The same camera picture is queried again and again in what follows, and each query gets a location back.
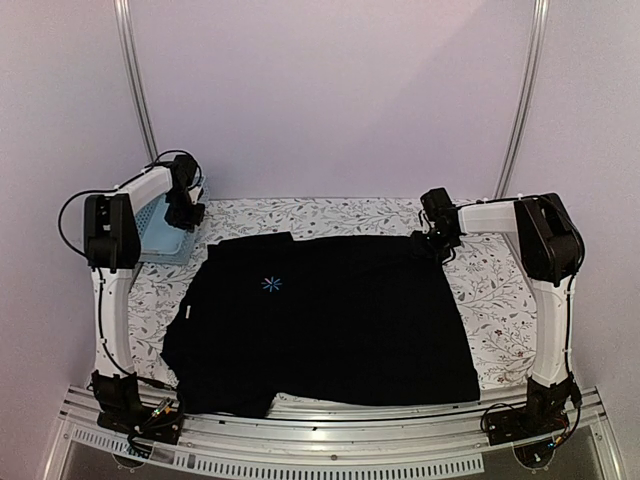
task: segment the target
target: blue basket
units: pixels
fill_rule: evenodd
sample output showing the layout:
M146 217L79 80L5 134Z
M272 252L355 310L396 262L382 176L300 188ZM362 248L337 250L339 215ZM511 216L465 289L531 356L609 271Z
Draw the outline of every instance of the blue basket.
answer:
M202 193L198 202L209 200L207 179L202 178ZM186 265L196 241L195 232L186 232L167 224L164 219L169 205L164 195L149 202L136 215L136 226L142 243L141 262Z

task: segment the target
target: white wall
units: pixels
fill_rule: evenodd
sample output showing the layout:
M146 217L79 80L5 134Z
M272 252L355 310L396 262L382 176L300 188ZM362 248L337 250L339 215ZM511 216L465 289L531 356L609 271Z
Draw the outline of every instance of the white wall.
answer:
M64 393L92 366L89 270L58 239L58 208L75 191L135 173L145 159L113 12L111 0L0 2L0 477L7 480L37 478ZM70 212L75 227L79 211Z
M511 193L556 191L583 233L574 359L640 478L640 3L552 2Z
M214 197L491 195L534 2L132 2L161 149Z

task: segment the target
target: t-shirt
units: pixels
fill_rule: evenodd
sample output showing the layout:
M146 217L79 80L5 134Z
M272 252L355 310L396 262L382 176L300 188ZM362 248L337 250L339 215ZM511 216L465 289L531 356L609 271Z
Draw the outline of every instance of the t-shirt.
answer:
M421 232L210 245L162 358L189 413L264 417L278 392L377 406L480 396L460 314Z

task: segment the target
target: leaf pattern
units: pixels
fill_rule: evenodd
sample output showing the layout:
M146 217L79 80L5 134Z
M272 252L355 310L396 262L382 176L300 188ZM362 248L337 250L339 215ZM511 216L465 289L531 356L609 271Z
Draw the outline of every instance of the leaf pattern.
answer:
M208 244L290 231L296 239L333 235L408 235L421 229L416 200L267 199L210 201L187 265L145 264L129 295L136 370L176 384L160 358L162 339ZM445 266L482 389L523 383L535 355L535 303L500 235L467 236ZM279 394L276 401L313 401Z

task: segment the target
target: blue logo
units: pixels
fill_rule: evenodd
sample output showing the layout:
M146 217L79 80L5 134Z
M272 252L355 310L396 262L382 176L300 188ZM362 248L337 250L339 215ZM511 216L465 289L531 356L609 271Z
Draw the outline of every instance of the blue logo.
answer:
M269 292L273 292L274 290L280 290L282 286L282 281L279 278L265 278L264 282L262 282L262 289L269 290Z

